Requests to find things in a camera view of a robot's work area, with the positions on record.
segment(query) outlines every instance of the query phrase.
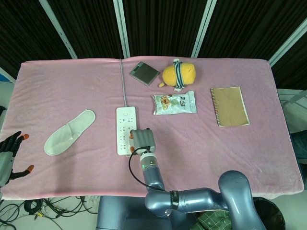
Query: orange fingertip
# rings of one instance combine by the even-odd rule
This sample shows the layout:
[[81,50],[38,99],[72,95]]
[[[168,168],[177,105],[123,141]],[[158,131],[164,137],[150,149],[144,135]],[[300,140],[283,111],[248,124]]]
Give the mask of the orange fingertip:
[[31,164],[26,170],[28,170],[29,172],[32,172],[33,168],[34,168],[34,165]]
[[30,137],[30,135],[29,134],[23,134],[22,137],[24,137],[24,140],[27,140]]

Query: black curtain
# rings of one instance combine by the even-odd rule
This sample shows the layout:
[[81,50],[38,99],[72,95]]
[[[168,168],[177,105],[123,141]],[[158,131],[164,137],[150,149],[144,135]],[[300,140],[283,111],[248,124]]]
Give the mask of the black curtain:
[[48,0],[78,58],[123,58],[112,0]]
[[38,0],[0,0],[0,67],[17,78],[29,60],[71,58]]
[[306,18],[306,0],[218,0],[199,58],[269,60]]
[[190,57],[205,0],[123,0],[131,56]]
[[277,88],[307,90],[307,33],[272,67]]

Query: green cloth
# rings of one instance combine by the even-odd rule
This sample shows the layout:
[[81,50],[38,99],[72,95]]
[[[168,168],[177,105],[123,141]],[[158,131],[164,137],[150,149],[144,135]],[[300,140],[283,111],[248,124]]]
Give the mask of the green cloth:
[[[207,211],[198,220],[208,228],[208,230],[231,230],[231,218],[228,211]],[[204,230],[204,228],[196,223],[191,230]]]

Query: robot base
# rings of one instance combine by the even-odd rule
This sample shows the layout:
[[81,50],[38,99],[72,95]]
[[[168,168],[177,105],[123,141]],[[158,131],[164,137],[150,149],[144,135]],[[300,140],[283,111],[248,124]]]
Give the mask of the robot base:
[[146,208],[144,197],[101,196],[96,230],[186,230],[195,222],[192,214],[174,210],[159,218]]

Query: power strip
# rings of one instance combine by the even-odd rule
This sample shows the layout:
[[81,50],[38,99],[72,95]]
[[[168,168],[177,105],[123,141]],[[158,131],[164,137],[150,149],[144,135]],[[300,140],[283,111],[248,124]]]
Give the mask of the power strip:
[[135,107],[122,107],[116,109],[116,127],[117,154],[120,156],[130,156],[130,130],[136,129]]

